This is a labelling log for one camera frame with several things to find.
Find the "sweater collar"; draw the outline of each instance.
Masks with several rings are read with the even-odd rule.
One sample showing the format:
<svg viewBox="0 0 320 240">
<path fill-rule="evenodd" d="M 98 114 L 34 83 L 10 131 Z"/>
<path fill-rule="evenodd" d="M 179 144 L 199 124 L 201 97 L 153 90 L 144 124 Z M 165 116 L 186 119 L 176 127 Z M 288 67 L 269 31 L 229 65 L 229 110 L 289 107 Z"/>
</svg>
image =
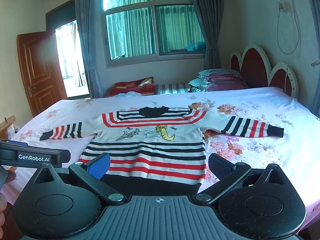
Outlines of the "sweater collar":
<svg viewBox="0 0 320 240">
<path fill-rule="evenodd" d="M 162 114 L 167 113 L 168 110 L 169 110 L 169 108 L 166 106 L 162 106 L 160 108 L 145 107 L 145 108 L 141 108 L 139 110 L 139 114 L 141 114 L 147 118 L 157 118 L 157 117 L 160 117 Z"/>
</svg>

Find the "sweater sleeve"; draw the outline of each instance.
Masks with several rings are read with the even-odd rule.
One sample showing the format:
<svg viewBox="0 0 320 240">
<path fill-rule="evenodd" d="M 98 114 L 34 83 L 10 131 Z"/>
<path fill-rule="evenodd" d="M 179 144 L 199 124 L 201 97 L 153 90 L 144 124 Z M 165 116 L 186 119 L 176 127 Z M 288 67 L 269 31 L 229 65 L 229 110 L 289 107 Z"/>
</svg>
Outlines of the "sweater sleeve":
<svg viewBox="0 0 320 240">
<path fill-rule="evenodd" d="M 215 112 L 203 112 L 203 118 L 195 123 L 201 130 L 213 130 L 218 133 L 257 138 L 265 136 L 283 137 L 284 129 L 254 119 L 240 118 Z"/>
<path fill-rule="evenodd" d="M 61 140 L 65 138 L 82 138 L 102 131 L 102 115 L 96 119 L 73 124 L 62 125 L 49 132 L 44 132 L 40 141 L 47 139 Z"/>
</svg>

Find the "headboard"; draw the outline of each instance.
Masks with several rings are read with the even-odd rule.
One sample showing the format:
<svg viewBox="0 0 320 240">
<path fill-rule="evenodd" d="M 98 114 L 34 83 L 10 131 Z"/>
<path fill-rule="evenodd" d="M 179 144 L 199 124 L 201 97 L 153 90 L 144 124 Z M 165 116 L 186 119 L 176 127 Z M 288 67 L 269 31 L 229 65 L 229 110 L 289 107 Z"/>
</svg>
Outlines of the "headboard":
<svg viewBox="0 0 320 240">
<path fill-rule="evenodd" d="M 255 44 L 248 46 L 242 56 L 233 52 L 230 68 L 241 74 L 249 88 L 278 87 L 287 95 L 298 97 L 298 82 L 292 69 L 285 63 L 279 63 L 271 69 L 266 53 Z"/>
<path fill-rule="evenodd" d="M 13 124 L 13 122 L 16 120 L 16 117 L 10 116 L 8 119 L 5 119 L 4 122 L 0 123 L 0 139 L 7 140 L 8 136 L 6 134 L 7 128 Z"/>
</svg>

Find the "human hand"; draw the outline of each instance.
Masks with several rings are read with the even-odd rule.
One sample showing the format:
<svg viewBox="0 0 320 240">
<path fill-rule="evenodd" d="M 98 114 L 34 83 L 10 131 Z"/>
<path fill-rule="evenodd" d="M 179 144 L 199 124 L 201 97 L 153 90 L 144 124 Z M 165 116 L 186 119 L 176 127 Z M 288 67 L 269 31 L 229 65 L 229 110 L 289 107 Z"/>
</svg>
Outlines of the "human hand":
<svg viewBox="0 0 320 240">
<path fill-rule="evenodd" d="M 14 171 L 8 171 L 8 177 L 4 183 L 9 183 L 16 178 L 16 173 Z M 3 212 L 7 208 L 7 200 L 5 196 L 0 193 L 0 239 L 3 237 L 2 226 L 4 225 L 4 214 Z"/>
</svg>

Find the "gray ribbed plate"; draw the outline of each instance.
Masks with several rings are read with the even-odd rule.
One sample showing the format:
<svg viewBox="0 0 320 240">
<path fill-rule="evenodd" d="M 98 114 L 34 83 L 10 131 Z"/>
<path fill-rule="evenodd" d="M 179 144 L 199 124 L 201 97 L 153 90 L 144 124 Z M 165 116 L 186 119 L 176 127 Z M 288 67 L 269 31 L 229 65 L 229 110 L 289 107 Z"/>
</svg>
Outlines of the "gray ribbed plate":
<svg viewBox="0 0 320 240">
<path fill-rule="evenodd" d="M 80 239 L 246 240 L 247 238 L 226 228 L 210 207 L 194 205 L 186 196 L 133 196 L 127 204 L 105 209 L 100 220 L 87 231 L 68 238 L 68 240 Z"/>
</svg>

